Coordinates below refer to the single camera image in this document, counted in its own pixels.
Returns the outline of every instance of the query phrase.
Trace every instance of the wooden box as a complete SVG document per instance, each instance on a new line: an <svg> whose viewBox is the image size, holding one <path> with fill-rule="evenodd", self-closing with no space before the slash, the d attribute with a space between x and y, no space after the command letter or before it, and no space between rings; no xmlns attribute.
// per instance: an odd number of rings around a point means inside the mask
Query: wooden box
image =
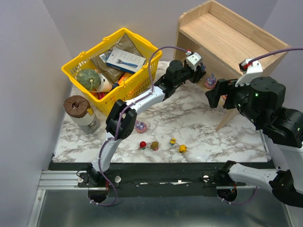
<svg viewBox="0 0 303 227"><path fill-rule="evenodd" d="M181 15L176 46L190 49L202 56L207 74L199 81L199 85L204 91L209 90L204 87L204 82L211 73L217 79L236 79L242 76L239 63L243 60L289 47L214 0L206 1ZM261 59L261 76L269 76L286 54L285 52ZM175 51L174 59L183 60L184 53Z"/></svg>

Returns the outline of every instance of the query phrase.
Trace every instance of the marble tabletop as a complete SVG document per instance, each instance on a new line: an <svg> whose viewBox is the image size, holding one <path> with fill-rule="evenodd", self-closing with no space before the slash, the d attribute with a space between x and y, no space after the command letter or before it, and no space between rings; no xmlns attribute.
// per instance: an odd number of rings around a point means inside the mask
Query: marble tabletop
<svg viewBox="0 0 303 227"><path fill-rule="evenodd" d="M168 62L160 61L156 78L163 75L167 67ZM72 95L82 93L73 87ZM95 106L92 108L101 122L100 128L94 134L86 135L66 114L54 162L92 162L96 159L105 138L106 117ZM169 99L137 117L148 125L148 130L142 134L134 130L121 142L112 162L267 162L266 146L260 133L240 114L215 131L224 113L221 107L211 109L202 89L187 82ZM171 138L177 140L174 146L169 144ZM139 150L141 141L147 144L158 141L159 149ZM182 144L187 146L184 154L178 152Z"/></svg>

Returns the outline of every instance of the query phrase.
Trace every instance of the white wall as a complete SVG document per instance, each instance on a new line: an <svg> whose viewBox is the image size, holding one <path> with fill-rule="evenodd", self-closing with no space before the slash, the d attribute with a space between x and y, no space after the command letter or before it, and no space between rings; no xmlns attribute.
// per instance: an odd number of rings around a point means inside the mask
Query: white wall
<svg viewBox="0 0 303 227"><path fill-rule="evenodd" d="M44 0L72 57L86 51L127 27L157 47L174 45L181 14L205 0ZM218 2L263 26L277 0L218 0ZM163 60L172 59L165 50Z"/></svg>
<svg viewBox="0 0 303 227"><path fill-rule="evenodd" d="M263 28L291 46L303 46L302 9L302 0L279 0ZM303 51L289 52L271 74L271 77L286 86L284 106L301 112L303 112L302 61ZM288 169L281 151L271 140L267 141L276 166ZM303 226L303 209L294 208L294 212L298 226Z"/></svg>
<svg viewBox="0 0 303 227"><path fill-rule="evenodd" d="M27 226L70 83L71 59L41 0L0 2L0 225Z"/></svg>

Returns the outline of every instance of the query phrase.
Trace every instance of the yellow basket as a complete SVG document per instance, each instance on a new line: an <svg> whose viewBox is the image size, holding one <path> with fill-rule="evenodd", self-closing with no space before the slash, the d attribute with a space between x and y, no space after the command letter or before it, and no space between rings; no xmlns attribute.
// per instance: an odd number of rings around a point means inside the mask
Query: yellow basket
<svg viewBox="0 0 303 227"><path fill-rule="evenodd" d="M152 53L158 48L151 44L143 37L129 31L126 28L121 28L112 35L105 37L101 43L91 48L89 51L83 51L68 63L62 66L61 70L68 76L71 82L80 89L80 91L89 99L96 107L101 110L105 115L109 115L114 103L118 99L123 101L135 98L141 92L143 92L150 84L150 78L148 74L148 64L144 65L142 69L133 74L129 79L111 92L109 92L101 100L98 100L93 94L85 89L76 79L75 76L80 70L83 69L95 69L96 67L90 59L100 55L104 51L108 50L114 44L116 44L120 38L127 33L129 38L135 44L136 48L140 51L146 61L149 60ZM162 51L158 51L151 61L151 75L155 80L158 62L162 56Z"/></svg>

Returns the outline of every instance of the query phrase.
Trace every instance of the yellow tag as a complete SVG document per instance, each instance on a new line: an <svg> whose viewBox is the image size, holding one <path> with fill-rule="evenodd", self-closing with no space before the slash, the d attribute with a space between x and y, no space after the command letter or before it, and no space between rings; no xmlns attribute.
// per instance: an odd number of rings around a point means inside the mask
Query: yellow tag
<svg viewBox="0 0 303 227"><path fill-rule="evenodd" d="M91 108L88 108L88 109L87 109L87 112L89 113L90 116L92 116L93 113L94 113L94 111L93 111Z"/></svg>

